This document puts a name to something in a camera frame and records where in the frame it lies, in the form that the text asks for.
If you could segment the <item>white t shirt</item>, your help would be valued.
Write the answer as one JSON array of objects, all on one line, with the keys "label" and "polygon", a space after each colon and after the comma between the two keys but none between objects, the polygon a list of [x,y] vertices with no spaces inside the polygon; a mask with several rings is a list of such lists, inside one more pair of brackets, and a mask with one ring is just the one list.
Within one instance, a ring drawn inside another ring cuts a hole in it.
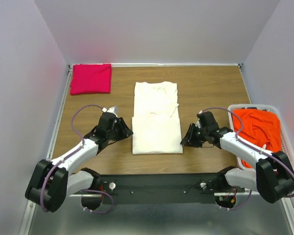
[{"label": "white t shirt", "polygon": [[137,82],[132,154],[182,154],[177,84]]}]

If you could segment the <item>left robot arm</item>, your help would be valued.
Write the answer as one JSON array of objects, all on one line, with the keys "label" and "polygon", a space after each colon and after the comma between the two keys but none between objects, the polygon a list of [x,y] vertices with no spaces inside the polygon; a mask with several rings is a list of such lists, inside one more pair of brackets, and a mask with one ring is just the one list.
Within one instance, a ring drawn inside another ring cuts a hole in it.
[{"label": "left robot arm", "polygon": [[65,199],[82,190],[104,195],[100,174],[79,167],[109,144],[133,135],[123,118],[104,112],[98,124],[74,148],[51,161],[40,160],[32,173],[25,197],[45,212],[55,212]]}]

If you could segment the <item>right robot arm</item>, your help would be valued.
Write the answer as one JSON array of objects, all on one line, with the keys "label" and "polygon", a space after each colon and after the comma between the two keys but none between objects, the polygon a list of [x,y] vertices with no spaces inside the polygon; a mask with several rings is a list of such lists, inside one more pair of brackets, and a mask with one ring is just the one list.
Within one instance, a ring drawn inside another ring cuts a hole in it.
[{"label": "right robot arm", "polygon": [[189,125],[180,142],[182,146],[200,148],[207,142],[248,162],[253,169],[227,167],[219,171],[207,187],[217,190],[246,188],[258,192],[269,203],[294,197],[294,169],[286,153],[258,147],[239,137],[238,131],[219,127],[209,108],[201,110],[196,117],[197,122]]}]

